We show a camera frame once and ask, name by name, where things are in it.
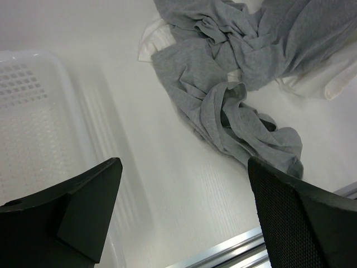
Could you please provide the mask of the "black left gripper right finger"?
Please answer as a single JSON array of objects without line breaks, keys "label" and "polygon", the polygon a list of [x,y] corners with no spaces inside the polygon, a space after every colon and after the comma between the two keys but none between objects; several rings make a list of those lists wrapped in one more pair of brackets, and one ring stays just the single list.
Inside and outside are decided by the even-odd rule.
[{"label": "black left gripper right finger", "polygon": [[325,191],[266,162],[248,176],[272,267],[356,267],[356,200]]}]

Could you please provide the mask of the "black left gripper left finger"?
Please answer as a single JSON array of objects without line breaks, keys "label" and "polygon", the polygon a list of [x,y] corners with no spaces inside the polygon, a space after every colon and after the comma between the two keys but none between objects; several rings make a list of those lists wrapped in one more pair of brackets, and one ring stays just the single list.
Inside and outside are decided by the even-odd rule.
[{"label": "black left gripper left finger", "polygon": [[1,206],[1,267],[100,263],[123,166],[113,157]]}]

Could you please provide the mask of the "grey tank top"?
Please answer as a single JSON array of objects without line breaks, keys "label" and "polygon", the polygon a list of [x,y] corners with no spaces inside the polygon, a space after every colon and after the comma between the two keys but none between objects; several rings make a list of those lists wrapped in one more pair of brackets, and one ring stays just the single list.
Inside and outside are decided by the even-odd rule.
[{"label": "grey tank top", "polygon": [[247,166],[256,156],[278,170],[303,177],[302,141],[290,127],[244,103],[243,83],[227,73],[204,44],[172,45],[152,56],[155,72],[179,115],[215,149]]}]

